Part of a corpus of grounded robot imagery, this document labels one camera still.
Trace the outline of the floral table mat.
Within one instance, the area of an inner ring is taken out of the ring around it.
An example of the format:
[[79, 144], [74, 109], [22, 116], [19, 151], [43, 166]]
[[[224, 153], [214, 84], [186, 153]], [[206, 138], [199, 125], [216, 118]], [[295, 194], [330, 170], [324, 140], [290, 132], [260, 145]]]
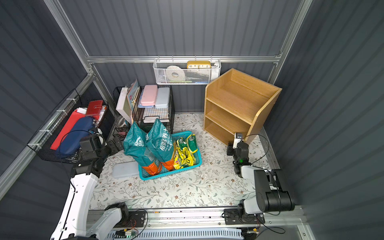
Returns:
[[117, 164], [132, 162], [123, 152], [108, 158], [91, 198], [90, 210], [125, 202], [130, 209], [225, 207], [255, 196], [252, 180], [238, 177], [227, 147], [203, 129], [202, 113], [177, 113], [174, 132], [191, 131], [197, 137], [203, 163], [182, 173], [143, 181], [139, 176], [116, 179]]

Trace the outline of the white book in organizer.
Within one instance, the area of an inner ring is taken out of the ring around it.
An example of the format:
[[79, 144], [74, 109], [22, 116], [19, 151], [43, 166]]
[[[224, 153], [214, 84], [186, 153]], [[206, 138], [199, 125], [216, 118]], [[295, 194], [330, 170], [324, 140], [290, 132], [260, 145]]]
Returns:
[[124, 87], [121, 89], [117, 106], [116, 106], [116, 111], [130, 124], [133, 124], [132, 120], [132, 111], [131, 111], [131, 106], [130, 102], [127, 98], [129, 92], [129, 88]]

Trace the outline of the wooden shelf unit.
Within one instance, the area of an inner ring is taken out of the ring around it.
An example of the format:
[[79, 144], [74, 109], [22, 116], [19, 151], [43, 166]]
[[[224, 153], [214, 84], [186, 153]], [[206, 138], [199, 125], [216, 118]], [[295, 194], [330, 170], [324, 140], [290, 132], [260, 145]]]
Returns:
[[230, 69], [205, 89], [204, 130], [225, 145], [236, 133], [250, 144], [260, 133], [282, 89]]

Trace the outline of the light grey flat lid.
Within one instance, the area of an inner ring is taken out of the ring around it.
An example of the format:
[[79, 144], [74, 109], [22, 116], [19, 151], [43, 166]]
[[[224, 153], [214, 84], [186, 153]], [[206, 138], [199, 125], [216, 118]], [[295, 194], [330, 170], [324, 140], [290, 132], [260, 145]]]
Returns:
[[139, 175], [139, 165], [136, 161], [116, 164], [112, 176], [115, 179], [129, 178]]

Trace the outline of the light blue pencil case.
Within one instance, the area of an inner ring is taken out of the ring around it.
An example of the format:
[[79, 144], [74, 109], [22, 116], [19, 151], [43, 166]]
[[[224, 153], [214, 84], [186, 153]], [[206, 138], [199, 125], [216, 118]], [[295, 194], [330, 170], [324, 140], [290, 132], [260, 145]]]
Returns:
[[155, 102], [156, 109], [165, 109], [169, 107], [171, 89], [169, 87], [158, 88]]

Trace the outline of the dark red wallet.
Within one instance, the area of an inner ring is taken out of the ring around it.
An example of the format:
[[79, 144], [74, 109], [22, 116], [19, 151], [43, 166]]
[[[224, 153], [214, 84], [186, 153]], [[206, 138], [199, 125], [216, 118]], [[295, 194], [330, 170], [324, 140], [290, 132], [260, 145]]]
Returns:
[[89, 102], [85, 116], [86, 117], [99, 116], [103, 108], [103, 102], [104, 102], [103, 100], [96, 100], [96, 101]]

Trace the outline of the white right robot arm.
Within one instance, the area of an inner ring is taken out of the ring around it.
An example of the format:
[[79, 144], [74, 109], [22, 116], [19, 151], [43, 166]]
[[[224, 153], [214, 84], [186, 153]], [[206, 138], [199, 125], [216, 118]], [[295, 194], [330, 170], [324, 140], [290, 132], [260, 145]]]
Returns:
[[229, 143], [227, 155], [234, 158], [233, 165], [238, 177], [253, 181], [255, 196], [238, 204], [242, 215], [259, 215], [270, 212], [287, 212], [295, 209], [289, 186], [282, 170], [268, 170], [253, 166], [249, 159], [249, 145], [243, 141]]

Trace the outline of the teal plastic basket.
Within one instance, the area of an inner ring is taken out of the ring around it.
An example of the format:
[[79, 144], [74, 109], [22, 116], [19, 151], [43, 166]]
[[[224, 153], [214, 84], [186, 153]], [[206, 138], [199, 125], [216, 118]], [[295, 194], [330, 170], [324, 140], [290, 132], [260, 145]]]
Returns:
[[[186, 139], [187, 137], [189, 137], [192, 134], [193, 133], [191, 131], [184, 131], [184, 132], [180, 132], [180, 133], [171, 134], [171, 136], [172, 136], [172, 140], [175, 141], [175, 140], [177, 140], [177, 139], [179, 139], [181, 137]], [[173, 171], [168, 171], [164, 167], [162, 167], [161, 172], [159, 174], [157, 174], [157, 175], [154, 175], [154, 176], [151, 176], [141, 166], [138, 166], [140, 179], [143, 180], [143, 181], [153, 180], [153, 179], [156, 179], [156, 178], [162, 178], [162, 177], [166, 177], [166, 176], [170, 176], [170, 175], [173, 175], [173, 174], [178, 174], [178, 173], [181, 173], [181, 172], [184, 172], [184, 171], [188, 171], [188, 170], [192, 170], [192, 169], [198, 168], [203, 163], [201, 151], [200, 151], [199, 148], [197, 148], [197, 152], [194, 153], [194, 157], [196, 159], [196, 163], [193, 166], [191, 166], [191, 167], [187, 167], [187, 168], [183, 168], [183, 169], [179, 169], [179, 170], [173, 170]]]

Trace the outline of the black rail base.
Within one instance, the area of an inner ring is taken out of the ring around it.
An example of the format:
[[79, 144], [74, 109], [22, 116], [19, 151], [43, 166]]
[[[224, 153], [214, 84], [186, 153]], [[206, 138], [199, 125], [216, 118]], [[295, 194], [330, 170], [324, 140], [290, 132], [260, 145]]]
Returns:
[[135, 240], [313, 240], [303, 210], [242, 214], [236, 207], [135, 210]]

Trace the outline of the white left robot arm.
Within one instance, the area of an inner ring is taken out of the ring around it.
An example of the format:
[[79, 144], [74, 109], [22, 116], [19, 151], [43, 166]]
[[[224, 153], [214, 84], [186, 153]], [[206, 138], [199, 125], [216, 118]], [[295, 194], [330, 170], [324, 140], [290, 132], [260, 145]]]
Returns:
[[92, 193], [107, 158], [123, 150], [119, 138], [110, 141], [101, 134], [80, 140], [80, 158], [71, 169], [70, 190], [60, 220], [51, 235], [52, 240], [104, 240], [116, 226], [130, 221], [125, 203], [109, 205], [101, 218], [88, 230], [87, 216]]

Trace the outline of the teal fertilizer bag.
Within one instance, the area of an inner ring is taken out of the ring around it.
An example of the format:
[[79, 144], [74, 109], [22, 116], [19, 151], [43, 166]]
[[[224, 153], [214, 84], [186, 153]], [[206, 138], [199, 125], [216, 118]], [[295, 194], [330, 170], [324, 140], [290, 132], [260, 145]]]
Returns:
[[136, 123], [133, 123], [123, 142], [124, 154], [133, 157], [147, 174], [155, 176], [161, 172], [162, 165], [146, 146], [146, 135]]
[[168, 171], [175, 169], [172, 136], [159, 119], [146, 135], [146, 146]]

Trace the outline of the navy blue pouch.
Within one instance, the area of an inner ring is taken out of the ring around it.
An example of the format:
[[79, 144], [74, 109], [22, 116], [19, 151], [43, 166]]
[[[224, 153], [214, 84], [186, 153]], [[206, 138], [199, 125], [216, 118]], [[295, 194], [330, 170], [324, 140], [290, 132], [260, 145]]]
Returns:
[[55, 155], [65, 158], [73, 155], [80, 147], [80, 140], [89, 135], [89, 130], [94, 127], [93, 117], [80, 118], [68, 133], [60, 133], [55, 139], [58, 145]]

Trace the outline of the yellow fertilizer packet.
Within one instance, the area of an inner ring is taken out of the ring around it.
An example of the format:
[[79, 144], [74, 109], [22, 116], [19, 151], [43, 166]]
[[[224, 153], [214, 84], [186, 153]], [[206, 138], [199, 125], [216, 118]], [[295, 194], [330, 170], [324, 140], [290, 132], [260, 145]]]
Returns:
[[196, 140], [196, 135], [191, 134], [190, 136], [187, 137], [186, 140], [189, 152], [193, 155], [198, 151], [198, 145], [197, 145], [197, 140]]
[[178, 150], [180, 158], [182, 160], [187, 159], [188, 154], [189, 154], [189, 150], [188, 150], [188, 146], [187, 146], [187, 143], [184, 140], [184, 138], [181, 137], [181, 138], [177, 139], [176, 144], [177, 144], [177, 150]]
[[196, 158], [193, 154], [187, 153], [185, 159], [183, 160], [183, 165], [186, 167], [192, 167], [196, 164]]
[[187, 160], [186, 160], [186, 157], [184, 154], [178, 154], [176, 153], [175, 154], [175, 157], [174, 157], [174, 164], [173, 164], [173, 167], [175, 170], [179, 170], [179, 169], [183, 169], [183, 168], [186, 168], [188, 167], [189, 165], [187, 164]]

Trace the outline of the red folder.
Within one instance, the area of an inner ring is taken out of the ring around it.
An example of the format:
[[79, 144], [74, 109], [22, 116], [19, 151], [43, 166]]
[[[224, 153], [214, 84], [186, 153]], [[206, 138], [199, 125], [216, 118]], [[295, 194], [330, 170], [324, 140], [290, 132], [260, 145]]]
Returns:
[[63, 126], [62, 130], [60, 131], [57, 138], [52, 143], [50, 149], [51, 150], [57, 150], [58, 147], [61, 144], [62, 138], [65, 138], [65, 135], [68, 134], [74, 125], [77, 123], [77, 121], [81, 118], [85, 117], [85, 114], [79, 113], [77, 111], [72, 112], [69, 119], [66, 121], [65, 125]]

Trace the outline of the yellow clock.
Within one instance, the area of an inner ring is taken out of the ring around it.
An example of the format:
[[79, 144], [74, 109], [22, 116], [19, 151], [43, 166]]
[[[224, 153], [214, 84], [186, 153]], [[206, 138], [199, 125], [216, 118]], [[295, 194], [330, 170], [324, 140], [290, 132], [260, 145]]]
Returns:
[[212, 65], [210, 61], [188, 61], [187, 62], [187, 69], [188, 70], [196, 70], [196, 69], [211, 69]]

